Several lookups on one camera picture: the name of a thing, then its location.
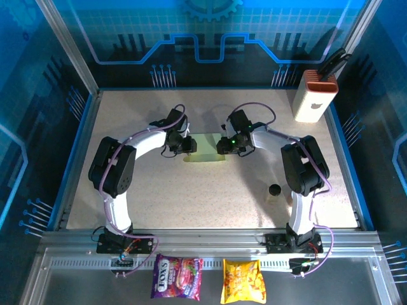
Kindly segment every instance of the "snack bag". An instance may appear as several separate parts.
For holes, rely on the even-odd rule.
[[[158,254],[151,298],[183,297],[199,301],[203,261]]]
[[[223,260],[221,304],[236,301],[266,303],[266,286],[260,272],[260,261],[231,262]]]

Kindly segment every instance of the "gray floor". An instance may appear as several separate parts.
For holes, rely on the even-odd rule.
[[[178,103],[186,106],[191,133],[218,133],[233,108],[244,102],[263,102],[275,110],[272,128],[297,136],[313,135],[328,163],[333,192],[315,201],[315,218],[331,227],[356,227],[353,209],[340,171],[325,119],[298,123],[290,108],[294,91],[284,90],[183,90],[106,91],[100,105],[79,180],[68,229],[95,228],[105,221],[102,200],[88,180],[88,169],[100,140],[124,139],[167,117]],[[271,114],[258,106],[245,107],[253,122],[267,122]],[[291,214],[290,191],[284,178],[280,147],[257,150],[226,161],[186,163],[182,156],[165,159],[160,149],[135,164],[128,190],[128,210],[136,228],[285,227]],[[270,184],[282,186],[283,196],[266,200]]]

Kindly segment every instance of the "yellow chip bag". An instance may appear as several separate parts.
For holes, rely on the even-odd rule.
[[[231,262],[223,260],[221,304],[236,301],[266,303],[266,286],[260,272],[260,261]]]

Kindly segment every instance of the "black bottle cap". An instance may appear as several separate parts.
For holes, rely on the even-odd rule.
[[[272,195],[272,196],[278,196],[279,194],[281,194],[281,187],[278,184],[272,184],[270,185],[270,187],[268,188],[268,192]]]

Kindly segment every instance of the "black bracket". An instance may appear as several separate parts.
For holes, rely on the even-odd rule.
[[[325,178],[329,178],[329,168],[314,137],[307,135],[300,139]],[[324,187],[324,181],[315,171],[311,162],[303,163],[307,156],[297,144],[288,144],[281,148],[282,162],[289,187],[296,193],[308,196],[316,189]]]
[[[265,234],[265,246],[267,254],[280,254],[280,253],[305,253],[305,254],[314,254],[315,250],[308,243],[302,248],[293,249],[289,245],[289,238],[287,234],[284,233],[270,233]],[[314,234],[314,238],[311,243],[317,248],[318,253],[324,253],[322,247],[321,236],[318,233]]]
[[[133,234],[133,226],[130,227],[127,233]],[[138,233],[135,233],[135,235],[153,236],[152,234]],[[104,228],[104,232],[99,235],[99,240],[97,241],[96,253],[120,255],[132,241],[132,238],[114,234]],[[154,238],[140,239],[140,241],[136,242],[135,247],[129,252],[129,254],[150,254],[153,251],[153,242]]]
[[[111,137],[104,137],[101,140],[88,173],[88,178],[93,182],[94,188],[99,188],[103,173],[119,145],[120,143]],[[123,146],[107,174],[103,183],[103,191],[113,198],[127,191],[132,183],[135,153],[134,147]]]

